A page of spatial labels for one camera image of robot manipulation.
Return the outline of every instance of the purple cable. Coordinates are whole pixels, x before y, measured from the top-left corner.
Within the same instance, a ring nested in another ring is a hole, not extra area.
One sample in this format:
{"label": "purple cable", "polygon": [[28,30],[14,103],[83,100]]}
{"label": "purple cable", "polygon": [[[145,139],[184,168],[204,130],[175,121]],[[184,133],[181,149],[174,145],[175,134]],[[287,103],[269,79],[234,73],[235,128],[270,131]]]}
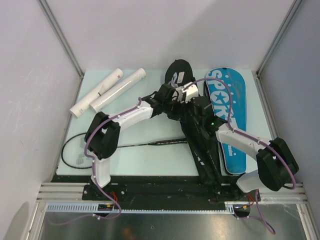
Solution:
{"label": "purple cable", "polygon": [[[285,160],[280,156],[279,153],[277,153],[272,147],[270,147],[268,144],[264,143],[263,141],[260,141],[258,138],[255,138],[245,132],[242,132],[242,131],[239,131],[237,129],[235,129],[234,127],[232,127],[231,125],[231,121],[230,121],[230,118],[231,118],[231,112],[232,112],[232,95],[231,95],[231,92],[230,92],[230,89],[229,87],[227,86],[227,84],[225,84],[224,81],[218,79],[218,78],[215,78],[215,77],[205,77],[205,78],[201,78],[201,79],[198,79],[194,82],[192,82],[191,84],[189,84],[188,86],[186,86],[183,90],[186,90],[188,89],[190,86],[192,86],[193,84],[196,84],[198,82],[201,82],[201,81],[205,81],[205,84],[207,86],[207,89],[209,90],[209,85],[208,85],[208,82],[207,80],[215,80],[215,81],[218,81],[219,83],[221,83],[222,85],[224,85],[224,87],[226,88],[226,90],[228,91],[228,95],[229,95],[229,111],[228,111],[228,116],[227,116],[227,126],[228,128],[233,131],[233,132],[236,132],[237,134],[240,134],[250,140],[253,140],[255,142],[257,142],[258,144],[261,144],[262,146],[266,147],[267,149],[269,149],[279,160],[280,162],[283,164],[284,168],[287,170],[288,174],[290,175],[290,178],[291,178],[291,181],[292,181],[292,187],[288,187],[288,186],[285,186],[285,188],[287,189],[295,189],[296,188],[296,180],[295,180],[295,177],[293,175],[293,173],[291,172],[289,166],[286,164]],[[268,231],[275,235],[276,234],[276,231],[275,229],[266,221],[265,217],[263,216],[262,214],[262,211],[260,209],[260,206],[259,206],[259,203],[258,203],[258,194],[259,194],[259,190],[257,189],[255,191],[255,202],[256,202],[256,207],[258,209],[258,212],[260,214],[260,217],[258,216],[249,216],[249,217],[243,217],[243,218],[249,218],[249,219],[256,219],[256,220],[259,220],[259,221],[262,221],[264,226],[268,229]]]}
{"label": "purple cable", "polygon": [[[142,99],[139,97],[139,102],[138,102],[138,104],[137,104],[136,106],[134,106],[134,107],[132,107],[132,108],[126,110],[126,111],[123,111],[123,112],[121,112],[121,113],[119,113],[119,114],[117,114],[117,115],[115,115],[115,116],[112,116],[112,117],[108,118],[107,120],[103,121],[99,126],[97,126],[96,129],[92,132],[92,134],[91,134],[90,137],[88,138],[88,140],[86,141],[86,144],[85,144],[85,147],[84,147],[84,155],[85,155],[86,157],[88,157],[88,158],[91,158],[92,161],[96,161],[95,156],[90,155],[90,154],[87,153],[89,144],[90,144],[90,142],[92,141],[92,139],[93,139],[93,137],[95,136],[95,134],[96,134],[105,124],[107,124],[107,123],[110,122],[111,120],[116,119],[116,118],[118,118],[119,116],[128,114],[128,113],[136,110],[136,109],[140,106],[141,102],[142,102]],[[99,184],[98,184],[98,182],[97,182],[97,178],[95,177],[95,176],[96,176],[96,167],[95,167],[94,164],[92,165],[92,175],[93,175],[95,184],[96,184],[97,188],[100,190],[100,192],[101,192],[104,196],[106,196],[108,199],[110,199],[111,201],[113,201],[114,204],[119,208],[119,213],[116,214],[116,215],[114,215],[114,216],[110,216],[110,217],[102,217],[102,216],[99,216],[98,218],[100,218],[100,219],[115,219],[115,218],[119,217],[119,215],[120,215],[121,212],[122,212],[121,206],[119,205],[119,203],[117,203],[111,196],[109,196],[109,195],[99,186]]]}
{"label": "purple cable", "polygon": [[66,222],[62,222],[62,223],[55,223],[55,222],[52,222],[51,220],[50,220],[50,218],[49,218],[49,216],[47,216],[46,217],[46,221],[50,224],[50,225],[53,225],[53,226],[63,226],[63,225],[68,225],[68,224],[70,224],[70,223],[73,223],[73,222],[75,222],[75,221],[77,221],[77,220],[79,220],[79,219],[82,219],[82,218],[86,218],[86,217],[92,217],[93,216],[93,214],[85,214],[85,215],[81,215],[81,216],[78,216],[78,217],[76,217],[76,218],[74,218],[74,219],[72,219],[72,220],[69,220],[69,221],[66,221]]}

